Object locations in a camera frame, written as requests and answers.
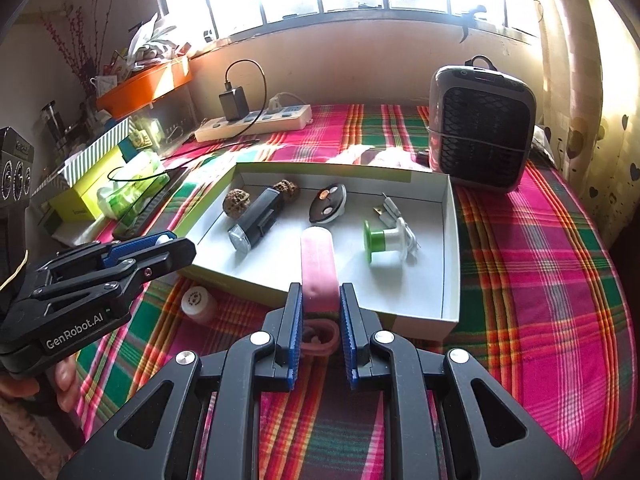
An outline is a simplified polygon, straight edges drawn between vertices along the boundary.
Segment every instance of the white power strip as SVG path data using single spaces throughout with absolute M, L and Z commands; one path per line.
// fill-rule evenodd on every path
M 232 122 L 227 121 L 224 117 L 207 121 L 195 131 L 196 140 L 203 142 L 236 136 L 251 124 L 257 114 L 258 112 L 251 112 L 244 119 Z M 311 120 L 310 105 L 288 106 L 277 113 L 264 111 L 247 133 L 259 135 L 301 130 Z

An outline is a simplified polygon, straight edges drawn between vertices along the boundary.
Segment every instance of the black power adapter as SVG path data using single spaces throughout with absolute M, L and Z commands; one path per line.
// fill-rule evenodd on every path
M 226 92 L 220 94 L 220 104 L 225 114 L 225 119 L 229 122 L 244 119 L 249 114 L 249 105 L 244 96 L 241 86 L 231 87 L 231 81 L 225 81 Z

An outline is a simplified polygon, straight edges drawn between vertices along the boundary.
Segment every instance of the finger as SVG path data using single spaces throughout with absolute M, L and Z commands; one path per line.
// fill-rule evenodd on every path
M 0 378 L 0 394 L 5 397 L 30 397 L 34 396 L 40 390 L 36 379 L 16 380 L 9 376 Z
M 75 356 L 69 356 L 68 358 L 60 361 L 56 365 L 54 376 L 58 388 L 63 392 L 66 392 L 76 378 Z
M 65 413 L 70 412 L 78 403 L 79 396 L 80 379 L 76 376 L 68 390 L 65 392 L 58 392 L 58 405 L 60 406 L 60 409 Z

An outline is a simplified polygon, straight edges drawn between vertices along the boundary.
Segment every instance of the pink ring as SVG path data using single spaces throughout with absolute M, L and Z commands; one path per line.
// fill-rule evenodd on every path
M 333 354 L 340 346 L 340 328 L 331 319 L 305 319 L 305 327 L 314 329 L 318 333 L 330 333 L 331 339 L 324 343 L 300 343 L 303 355 L 321 357 Z

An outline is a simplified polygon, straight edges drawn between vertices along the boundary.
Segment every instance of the table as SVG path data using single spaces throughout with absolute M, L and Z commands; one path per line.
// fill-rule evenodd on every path
M 239 156 L 412 167 L 411 154 L 428 145 L 425 107 L 321 106 L 313 115 L 304 130 L 264 136 Z M 214 156 L 194 164 L 215 164 Z M 211 184 L 185 183 L 152 229 L 173 228 Z M 536 155 L 514 192 L 456 187 L 456 195 L 460 323 L 442 345 L 416 343 L 470 351 L 591 479 L 636 408 L 631 320 L 609 255 L 574 194 Z M 215 320 L 193 323 L 179 308 L 191 285 L 177 275 L 155 280 L 127 326 L 80 352 L 77 410 L 87 436 L 178 351 L 226 349 L 261 327 L 266 307 L 216 290 Z M 292 393 L 262 397 L 260 478 L 381 479 L 383 431 L 380 396 L 351 392 L 341 358 L 305 358 Z

